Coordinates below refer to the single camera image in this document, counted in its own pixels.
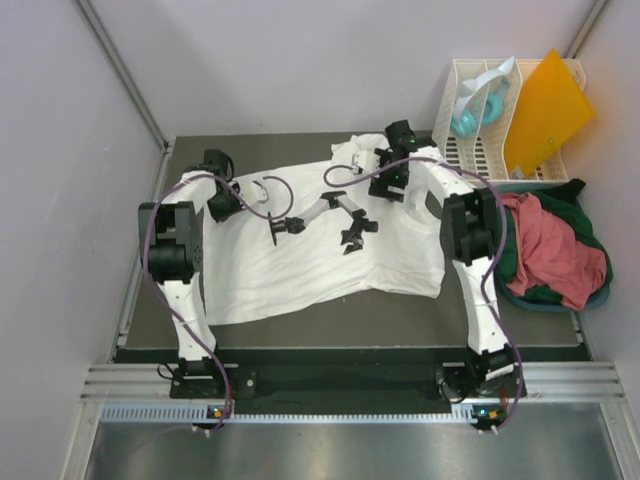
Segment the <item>white printed t shirt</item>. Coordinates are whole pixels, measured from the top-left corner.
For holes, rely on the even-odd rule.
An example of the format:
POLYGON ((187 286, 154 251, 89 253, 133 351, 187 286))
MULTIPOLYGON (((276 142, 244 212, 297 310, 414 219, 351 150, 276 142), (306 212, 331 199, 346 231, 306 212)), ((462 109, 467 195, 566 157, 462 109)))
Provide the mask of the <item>white printed t shirt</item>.
POLYGON ((440 222, 426 207, 424 164, 411 163, 403 202, 372 197, 365 182, 347 195, 379 225, 347 253, 341 209, 321 214, 298 235, 273 238, 266 221, 241 212, 203 220, 203 290, 210 325, 262 320, 359 291, 435 298, 445 275, 440 222))

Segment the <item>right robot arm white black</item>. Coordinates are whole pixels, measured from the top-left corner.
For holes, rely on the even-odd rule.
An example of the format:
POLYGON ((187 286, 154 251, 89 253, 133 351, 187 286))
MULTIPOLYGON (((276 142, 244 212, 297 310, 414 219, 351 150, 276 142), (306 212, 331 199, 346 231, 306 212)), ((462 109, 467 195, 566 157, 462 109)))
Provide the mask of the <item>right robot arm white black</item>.
POLYGON ((502 323, 493 273, 506 244, 506 213, 499 193, 482 176, 449 165, 435 142, 418 137, 409 122, 389 124, 386 147, 376 147, 376 170, 368 193, 388 201, 409 203, 409 185, 422 180, 441 206, 439 240, 462 287, 468 319, 466 373, 443 374, 439 390, 452 403, 471 393, 498 389, 505 376, 518 371, 519 352, 502 323))

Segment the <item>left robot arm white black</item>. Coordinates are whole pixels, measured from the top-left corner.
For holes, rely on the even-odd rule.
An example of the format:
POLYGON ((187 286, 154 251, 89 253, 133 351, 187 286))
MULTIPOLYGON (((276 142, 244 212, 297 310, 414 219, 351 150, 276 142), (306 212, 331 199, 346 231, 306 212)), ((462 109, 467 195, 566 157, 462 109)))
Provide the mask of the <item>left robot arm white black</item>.
POLYGON ((145 280, 167 307, 179 342, 171 371, 174 398, 231 398, 224 366, 200 293, 204 260, 198 215, 223 222, 242 210, 233 160, 209 149, 163 199, 138 207, 140 259, 145 280))

